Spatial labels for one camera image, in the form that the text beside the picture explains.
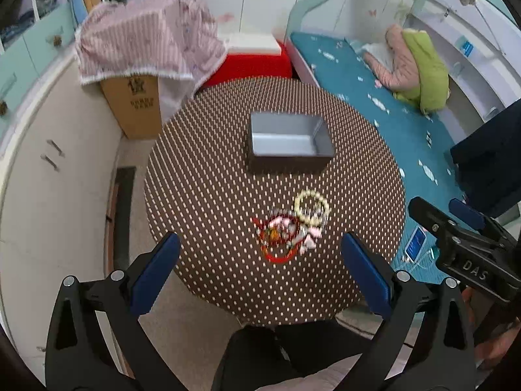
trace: teal bed sheet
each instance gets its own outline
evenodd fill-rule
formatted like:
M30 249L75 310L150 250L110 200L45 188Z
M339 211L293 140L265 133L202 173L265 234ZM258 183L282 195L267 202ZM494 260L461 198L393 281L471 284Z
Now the teal bed sheet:
M293 32L291 41L320 87L349 103L378 129L400 168L406 204L421 196L449 214L449 201L461 199L463 193L446 157L454 142L438 116L426 117L396 100L386 88L377 88L373 72L347 41L302 32ZM447 275L434 264L432 253L437 253L431 252L431 247L436 240L430 233L416 262L405 261L405 247L416 226L407 214L400 248L391 266L409 271L417 281L440 283Z

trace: pile of jewelry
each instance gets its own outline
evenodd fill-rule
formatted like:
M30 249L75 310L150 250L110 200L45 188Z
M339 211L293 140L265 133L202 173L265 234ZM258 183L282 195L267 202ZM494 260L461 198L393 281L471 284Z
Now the pile of jewelry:
M315 200L312 210L301 207L307 197ZM305 190L295 197L293 210L274 209L267 220L253 218L262 254L272 263L286 263L297 253L303 255L307 250L316 249L315 239L322 237L329 212L329 204L324 197L316 191ZM277 257L269 252L269 248L280 245L286 246L284 256Z

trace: brown tablecloth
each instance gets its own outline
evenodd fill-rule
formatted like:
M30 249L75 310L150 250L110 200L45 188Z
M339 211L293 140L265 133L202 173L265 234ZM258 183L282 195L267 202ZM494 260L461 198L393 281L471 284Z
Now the brown tablecloth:
M319 175L251 175L244 142L252 111L322 115L335 157ZM300 190L331 206L317 248L286 264L267 261L252 217L290 210ZM398 166L377 129L326 91L297 80L251 78L212 87L165 125L144 184L150 231L182 243L176 274L195 295L242 321L299 323L333 317L358 301L340 239L355 231L390 262L405 220Z

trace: metal tray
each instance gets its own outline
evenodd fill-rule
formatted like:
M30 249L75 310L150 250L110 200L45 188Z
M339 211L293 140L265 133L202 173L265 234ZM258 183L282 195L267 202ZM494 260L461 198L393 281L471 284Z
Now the metal tray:
M334 157L321 116L252 112L247 165L252 173L318 173Z

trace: silver screw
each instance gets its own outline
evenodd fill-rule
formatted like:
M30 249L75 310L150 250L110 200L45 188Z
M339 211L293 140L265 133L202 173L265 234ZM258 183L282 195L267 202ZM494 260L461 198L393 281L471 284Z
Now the silver screw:
M114 270L113 273L110 274L110 279L113 281L121 281L125 276L125 272L123 270Z
M402 282L407 282L409 281L409 279L411 279L411 276L409 275L409 273L407 273L406 271L404 270L399 270L397 273L396 273L396 278L398 278L398 280L402 281Z
M67 278L63 280L63 285L70 287L74 283L74 280L74 276L67 276Z
M454 278L447 278L445 280L445 283L447 284L447 286L449 288L456 288L458 286L458 283L456 282L456 280Z

